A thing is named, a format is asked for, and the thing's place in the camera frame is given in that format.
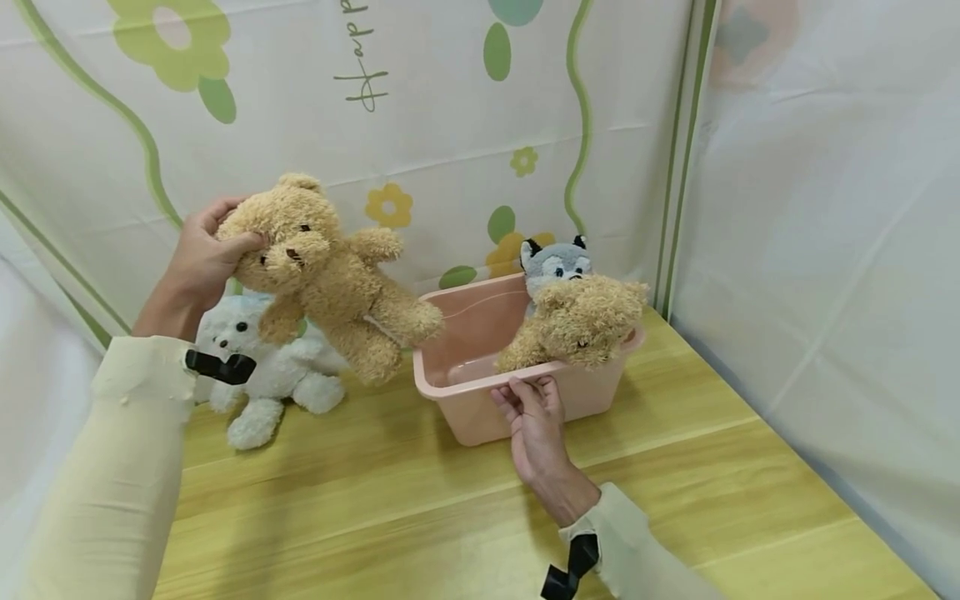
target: wood grain surface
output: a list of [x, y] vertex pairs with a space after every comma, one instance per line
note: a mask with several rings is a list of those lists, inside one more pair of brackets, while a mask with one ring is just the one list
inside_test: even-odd
[[[613, 408], [567, 427], [574, 462], [613, 481], [654, 534], [730, 598], [935, 598], [653, 311]], [[565, 564], [506, 442], [456, 443], [407, 372], [276, 439], [227, 446], [198, 406], [155, 598], [539, 597]], [[609, 598], [592, 574], [578, 600]]]

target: plush toy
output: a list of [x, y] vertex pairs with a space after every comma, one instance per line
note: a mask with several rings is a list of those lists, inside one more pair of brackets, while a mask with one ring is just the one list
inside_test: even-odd
[[[573, 279], [593, 273], [587, 254], [587, 238], [578, 235], [572, 244], [550, 244], [542, 248], [533, 238], [520, 244], [520, 267], [532, 299], [547, 283], [557, 279]], [[534, 313], [534, 302], [527, 306], [527, 317]]]
[[639, 323], [648, 290], [600, 275], [544, 284], [534, 296], [534, 314], [497, 357], [497, 372], [552, 360], [588, 369], [603, 365]]
[[266, 234], [270, 246], [240, 260], [235, 276], [248, 289], [276, 299], [260, 321], [273, 344], [294, 338], [304, 315], [347, 359], [361, 381], [382, 383], [399, 369], [401, 347], [437, 333], [443, 314], [385, 276], [377, 264], [396, 260], [399, 237], [368, 228], [344, 237], [320, 182], [285, 175], [273, 189], [240, 204], [217, 237]]
[[273, 436], [283, 415], [283, 399], [290, 397], [314, 415], [340, 403], [344, 389], [335, 375], [347, 363], [324, 340], [319, 331], [286, 346], [264, 343], [258, 323], [270, 305], [269, 296], [228, 296], [201, 320], [197, 346], [203, 352], [226, 359], [245, 354], [256, 361], [250, 380], [230, 386], [215, 381], [210, 408], [225, 413], [238, 397], [249, 398], [243, 412], [227, 430], [228, 443], [249, 450], [264, 445]]

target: black wrist strap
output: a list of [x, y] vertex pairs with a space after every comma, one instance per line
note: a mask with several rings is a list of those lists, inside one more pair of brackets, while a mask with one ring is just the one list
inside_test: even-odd
[[540, 597], [546, 600], [571, 600], [577, 595], [580, 580], [600, 562], [600, 545], [594, 534], [582, 534], [570, 542], [566, 573], [554, 565], [546, 572]]
[[253, 370], [256, 369], [256, 361], [250, 356], [232, 354], [225, 363], [212, 354], [204, 354], [197, 350], [188, 350], [183, 357], [183, 363], [190, 371], [213, 377], [227, 385], [247, 383]]

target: pink plastic basket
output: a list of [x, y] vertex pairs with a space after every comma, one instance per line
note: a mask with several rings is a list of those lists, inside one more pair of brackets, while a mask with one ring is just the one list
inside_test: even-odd
[[437, 402], [453, 435], [463, 445], [510, 435], [490, 390], [506, 385], [512, 376], [533, 381], [552, 375], [564, 400], [566, 420], [607, 411], [627, 354], [643, 343], [644, 332], [637, 324], [620, 355], [599, 369], [587, 371], [554, 361], [496, 374], [496, 355], [514, 339], [530, 301], [523, 274], [433, 292], [422, 298], [444, 312], [445, 328], [440, 336], [414, 350], [414, 380], [423, 397]]

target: cream sleeve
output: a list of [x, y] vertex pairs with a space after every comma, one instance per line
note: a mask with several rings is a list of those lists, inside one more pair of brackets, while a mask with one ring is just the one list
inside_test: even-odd
[[110, 343], [90, 415], [40, 512], [21, 600], [153, 595], [180, 495], [192, 347], [160, 337]]
[[562, 529], [569, 544], [595, 534], [600, 562], [594, 568], [621, 600], [717, 600], [723, 596], [670, 554], [650, 533], [647, 515], [614, 484], [600, 487], [600, 502]]

